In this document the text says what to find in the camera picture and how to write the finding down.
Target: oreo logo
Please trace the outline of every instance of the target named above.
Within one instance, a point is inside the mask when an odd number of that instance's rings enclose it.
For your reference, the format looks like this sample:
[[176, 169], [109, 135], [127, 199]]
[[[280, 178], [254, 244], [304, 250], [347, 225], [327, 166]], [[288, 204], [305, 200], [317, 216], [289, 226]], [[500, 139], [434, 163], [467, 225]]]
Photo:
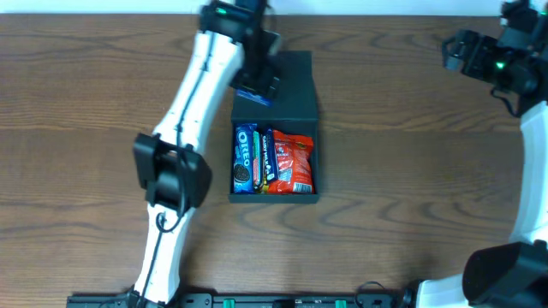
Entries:
[[246, 132], [238, 133], [238, 142], [240, 143], [241, 156], [243, 157], [243, 165], [249, 167], [251, 162], [249, 161], [249, 145], [247, 144]]

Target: black cardboard box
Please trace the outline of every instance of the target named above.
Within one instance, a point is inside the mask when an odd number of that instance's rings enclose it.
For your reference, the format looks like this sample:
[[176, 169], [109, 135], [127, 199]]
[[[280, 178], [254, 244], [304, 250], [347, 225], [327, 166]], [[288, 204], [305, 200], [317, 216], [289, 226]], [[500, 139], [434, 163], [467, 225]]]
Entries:
[[234, 162], [235, 125], [256, 123], [259, 131], [272, 127], [283, 133], [300, 134], [313, 138], [314, 148], [310, 157], [315, 194], [241, 194], [234, 193], [230, 172], [231, 203], [290, 203], [313, 204], [319, 200], [319, 138], [318, 104], [312, 76], [312, 52], [284, 51], [277, 57], [280, 68], [280, 84], [271, 107], [239, 97], [235, 94], [232, 108], [232, 161]]

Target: oreo cookie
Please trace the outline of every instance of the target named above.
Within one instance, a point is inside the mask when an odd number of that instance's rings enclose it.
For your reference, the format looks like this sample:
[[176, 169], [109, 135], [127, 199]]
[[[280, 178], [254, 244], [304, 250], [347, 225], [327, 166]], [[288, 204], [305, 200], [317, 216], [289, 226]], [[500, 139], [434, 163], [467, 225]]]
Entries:
[[236, 126], [234, 193], [253, 193], [253, 132], [255, 128], [257, 128], [256, 124]]

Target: box lid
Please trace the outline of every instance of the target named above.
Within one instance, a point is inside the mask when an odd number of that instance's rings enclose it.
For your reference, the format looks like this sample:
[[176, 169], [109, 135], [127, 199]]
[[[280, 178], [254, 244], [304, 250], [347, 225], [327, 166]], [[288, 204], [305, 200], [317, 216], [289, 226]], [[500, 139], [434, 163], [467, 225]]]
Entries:
[[277, 56], [280, 83], [270, 107], [235, 92], [232, 121], [317, 121], [318, 105], [312, 76], [311, 51], [283, 51]]

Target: blue snack package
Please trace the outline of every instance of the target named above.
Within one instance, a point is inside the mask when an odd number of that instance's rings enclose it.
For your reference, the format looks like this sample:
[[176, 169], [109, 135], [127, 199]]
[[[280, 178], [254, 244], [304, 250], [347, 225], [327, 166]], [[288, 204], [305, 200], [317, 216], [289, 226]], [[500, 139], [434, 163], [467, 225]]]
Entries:
[[278, 179], [278, 166], [276, 156], [276, 146], [274, 145], [274, 137], [272, 129], [268, 128], [263, 134], [263, 160], [265, 165], [265, 180], [267, 184]]
[[235, 131], [234, 193], [253, 193], [253, 132], [257, 124], [240, 124]]

